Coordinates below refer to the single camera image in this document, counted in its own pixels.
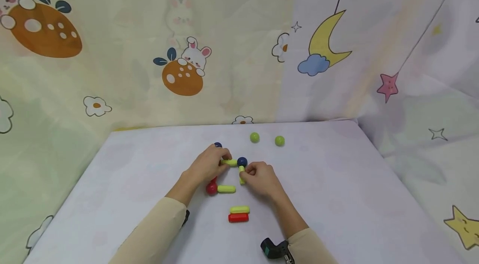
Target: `green ball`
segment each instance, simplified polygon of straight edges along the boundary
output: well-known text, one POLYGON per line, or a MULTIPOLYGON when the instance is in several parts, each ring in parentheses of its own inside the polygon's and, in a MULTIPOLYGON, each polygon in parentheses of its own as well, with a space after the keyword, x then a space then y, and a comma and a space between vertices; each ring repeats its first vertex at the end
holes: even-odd
POLYGON ((259 134, 257 134, 256 132, 253 132, 249 136, 249 140, 251 140, 251 142, 253 142, 253 143, 258 143, 259 142, 259 134))
POLYGON ((276 136, 276 138, 274 139, 274 143, 278 147, 282 147, 284 145, 284 137, 283 136, 276 136))

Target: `beige sleeve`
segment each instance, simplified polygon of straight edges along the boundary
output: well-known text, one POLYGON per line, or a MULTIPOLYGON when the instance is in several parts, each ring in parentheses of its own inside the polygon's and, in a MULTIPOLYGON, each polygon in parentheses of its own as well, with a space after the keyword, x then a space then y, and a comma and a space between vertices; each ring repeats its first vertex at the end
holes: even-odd
POLYGON ((159 264, 185 221, 186 206, 164 197, 126 238, 110 264, 159 264))
POLYGON ((296 264, 338 264, 312 229, 299 231, 288 242, 296 264))

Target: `white flower print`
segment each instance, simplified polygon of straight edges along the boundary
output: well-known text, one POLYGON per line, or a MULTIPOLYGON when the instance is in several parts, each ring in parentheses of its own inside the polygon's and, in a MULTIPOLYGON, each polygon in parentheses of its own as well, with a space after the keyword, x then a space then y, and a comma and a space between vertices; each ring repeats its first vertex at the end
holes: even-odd
POLYGON ((83 104, 85 105, 85 112, 88 116, 102 116, 105 112, 111 111, 111 107, 100 97, 86 96, 83 99, 83 104))
POLYGON ((283 54, 288 50, 288 33, 283 33, 278 37, 278 43, 272 47, 271 54, 278 57, 279 62, 284 62, 283 54))
POLYGON ((38 239, 40 239, 43 232, 45 232, 45 230, 47 229, 48 225, 52 222, 52 220, 53 220, 53 215, 47 216, 43 220, 40 227, 38 229, 34 230, 30 234, 30 236, 28 237, 28 240, 27 240, 27 245, 25 246, 26 248, 29 249, 28 253, 30 253, 32 251, 32 248, 34 248, 34 246, 37 244, 38 239))
POLYGON ((0 134, 6 134, 12 129, 12 116, 10 103, 0 97, 0 134))
POLYGON ((237 123, 240 123, 240 124, 243 124, 243 123, 253 123, 253 118, 251 116, 237 116, 235 118, 235 121, 232 122, 233 125, 237 124, 237 123))

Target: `red block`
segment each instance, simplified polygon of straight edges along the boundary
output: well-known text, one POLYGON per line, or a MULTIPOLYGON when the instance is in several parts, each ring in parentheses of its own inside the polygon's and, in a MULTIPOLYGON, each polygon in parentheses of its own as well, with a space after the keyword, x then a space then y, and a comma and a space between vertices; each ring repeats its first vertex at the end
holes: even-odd
POLYGON ((228 215, 228 220, 230 222, 245 222, 249 220, 248 213, 236 213, 228 215))

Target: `yellow moon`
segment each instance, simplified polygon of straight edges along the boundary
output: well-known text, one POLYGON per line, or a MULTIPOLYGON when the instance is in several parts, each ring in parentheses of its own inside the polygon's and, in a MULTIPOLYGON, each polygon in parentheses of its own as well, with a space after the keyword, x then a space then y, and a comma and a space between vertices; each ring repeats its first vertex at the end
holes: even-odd
POLYGON ((344 53, 334 53, 331 51, 329 46, 329 40, 331 37, 331 33, 338 24, 339 19, 343 16, 344 12, 338 12, 330 16, 329 18, 325 19, 324 22, 319 25, 318 29, 314 32, 313 37, 309 43, 309 55, 312 54, 319 54, 321 56, 325 56, 327 60, 330 62, 331 66, 335 65, 336 63, 340 62, 341 60, 345 59, 347 56, 351 54, 350 52, 344 53))

